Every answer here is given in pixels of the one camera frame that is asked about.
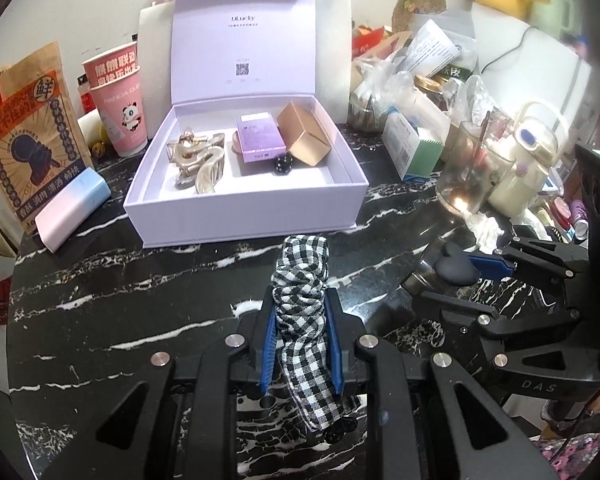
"black and white gingham fabric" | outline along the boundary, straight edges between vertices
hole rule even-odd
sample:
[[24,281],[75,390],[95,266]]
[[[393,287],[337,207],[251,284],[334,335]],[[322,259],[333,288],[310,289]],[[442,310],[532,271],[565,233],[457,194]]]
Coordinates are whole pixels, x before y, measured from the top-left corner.
[[327,366],[324,289],[329,248],[320,236],[287,237],[271,277],[282,371],[292,399],[311,431],[328,428],[358,406],[339,397]]

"pink paper cup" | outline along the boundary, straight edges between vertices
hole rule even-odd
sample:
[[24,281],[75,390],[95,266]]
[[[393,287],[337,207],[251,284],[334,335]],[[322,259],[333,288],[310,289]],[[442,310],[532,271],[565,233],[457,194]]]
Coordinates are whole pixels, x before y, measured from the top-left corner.
[[82,64],[89,86],[94,88],[130,74],[138,67],[136,42],[107,50]]
[[140,68],[120,79],[92,88],[91,95],[118,155],[129,156],[142,150],[147,140]]

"black dice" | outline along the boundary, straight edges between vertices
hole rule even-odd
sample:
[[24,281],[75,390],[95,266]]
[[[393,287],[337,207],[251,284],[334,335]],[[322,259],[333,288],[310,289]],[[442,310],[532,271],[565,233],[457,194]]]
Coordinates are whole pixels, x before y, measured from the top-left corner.
[[286,155],[279,156],[274,163],[276,173],[280,175],[286,175],[289,174],[291,172],[291,169],[293,168],[294,158],[291,156],[290,153],[287,153]]

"black marble countertop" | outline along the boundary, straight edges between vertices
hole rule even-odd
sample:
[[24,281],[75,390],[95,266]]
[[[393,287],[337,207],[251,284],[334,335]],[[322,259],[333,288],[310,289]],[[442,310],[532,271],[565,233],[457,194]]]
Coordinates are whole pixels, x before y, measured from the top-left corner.
[[[398,284],[436,236],[464,247],[475,238],[436,201],[435,176],[421,186],[402,184],[379,136],[343,133],[369,188],[357,227],[327,235],[328,284],[369,332],[403,351],[429,354],[445,335],[436,323],[414,318]],[[9,384],[37,475],[155,351],[195,354],[233,332],[242,313],[260,307],[280,252],[280,237],[144,250],[122,207],[141,157],[99,168],[112,197],[58,253],[37,235],[20,248],[11,286]],[[532,303],[530,295],[512,280],[482,282],[474,297],[515,316]],[[358,430],[339,443],[308,442],[283,389],[264,401],[238,400],[239,473],[364,478],[364,409]]]

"small white box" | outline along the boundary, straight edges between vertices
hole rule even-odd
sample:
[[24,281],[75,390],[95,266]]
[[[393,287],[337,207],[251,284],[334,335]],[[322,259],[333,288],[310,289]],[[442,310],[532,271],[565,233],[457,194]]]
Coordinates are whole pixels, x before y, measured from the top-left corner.
[[[131,183],[124,207],[145,247],[340,230],[355,224],[368,181],[315,99],[315,0],[176,0],[173,107]],[[294,100],[311,110],[332,149],[314,168],[276,175],[231,148],[235,118]],[[177,190],[166,144],[186,128],[225,133],[216,192]]]
[[429,177],[442,153],[442,142],[435,133],[425,128],[419,131],[396,110],[387,117],[382,132],[382,142],[403,181],[409,176]]

